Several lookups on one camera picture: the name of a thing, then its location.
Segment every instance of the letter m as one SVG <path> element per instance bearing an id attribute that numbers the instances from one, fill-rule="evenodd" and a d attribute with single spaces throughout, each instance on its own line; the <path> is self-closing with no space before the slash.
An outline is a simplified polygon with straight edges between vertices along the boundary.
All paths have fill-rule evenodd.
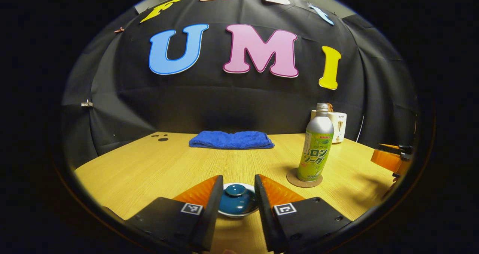
<path id="1" fill-rule="evenodd" d="M 250 25 L 233 24 L 226 27 L 226 30 L 232 34 L 231 56 L 229 62 L 223 66 L 226 72 L 248 72 L 250 65 L 245 61 L 248 52 L 258 72 L 263 72 L 275 55 L 274 64 L 270 67 L 272 74 L 289 78 L 298 76 L 294 48 L 295 40 L 298 38 L 296 34 L 277 30 L 265 43 Z"/>

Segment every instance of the bottle label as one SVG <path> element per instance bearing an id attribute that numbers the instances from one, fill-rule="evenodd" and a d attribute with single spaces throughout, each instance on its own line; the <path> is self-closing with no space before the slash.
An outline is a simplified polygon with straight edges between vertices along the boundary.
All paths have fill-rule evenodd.
<path id="1" fill-rule="evenodd" d="M 320 177 L 328 160 L 333 134 L 306 131 L 303 154 L 298 167 L 299 179 L 315 181 Z"/>

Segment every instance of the folded towel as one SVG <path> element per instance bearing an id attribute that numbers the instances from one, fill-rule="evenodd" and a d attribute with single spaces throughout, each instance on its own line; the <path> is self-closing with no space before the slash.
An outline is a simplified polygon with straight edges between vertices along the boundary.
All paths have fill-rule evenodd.
<path id="1" fill-rule="evenodd" d="M 190 147 L 215 149 L 268 149 L 274 147 L 264 132 L 241 131 L 225 133 L 222 131 L 202 131 L 190 140 Z"/>

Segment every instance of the cork coaster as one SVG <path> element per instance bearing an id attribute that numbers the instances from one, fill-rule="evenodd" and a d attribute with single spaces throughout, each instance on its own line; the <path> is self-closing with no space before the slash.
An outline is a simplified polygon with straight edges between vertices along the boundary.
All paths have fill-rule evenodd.
<path id="1" fill-rule="evenodd" d="M 316 181 L 304 182 L 298 179 L 297 173 L 298 173 L 298 168 L 294 168 L 293 170 L 290 170 L 288 172 L 288 174 L 286 175 L 286 178 L 288 179 L 289 183 L 298 187 L 313 187 L 313 186 L 319 185 L 321 181 L 323 181 L 323 175 L 320 175 L 320 177 Z"/>

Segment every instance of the wooden table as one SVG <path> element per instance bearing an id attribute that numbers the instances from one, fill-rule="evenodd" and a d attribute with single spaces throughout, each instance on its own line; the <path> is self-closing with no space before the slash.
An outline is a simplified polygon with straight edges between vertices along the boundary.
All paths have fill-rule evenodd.
<path id="1" fill-rule="evenodd" d="M 305 198 L 318 196 L 355 220 L 380 202 L 393 180 L 392 172 L 370 161 L 372 148 L 347 139 L 332 145 L 322 183 L 299 188 L 288 182 L 286 174 L 299 165 L 304 134 L 269 135 L 275 147 L 259 150 L 190 148 L 188 141 L 195 134 L 152 135 L 159 136 L 143 137 L 75 171 L 91 196 L 123 219 L 159 196 L 173 198 L 217 174 L 223 175 L 224 183 L 251 185 L 255 174 L 263 174 Z M 239 220 L 219 215 L 211 253 L 221 254 L 224 249 L 267 253 L 258 211 Z"/>

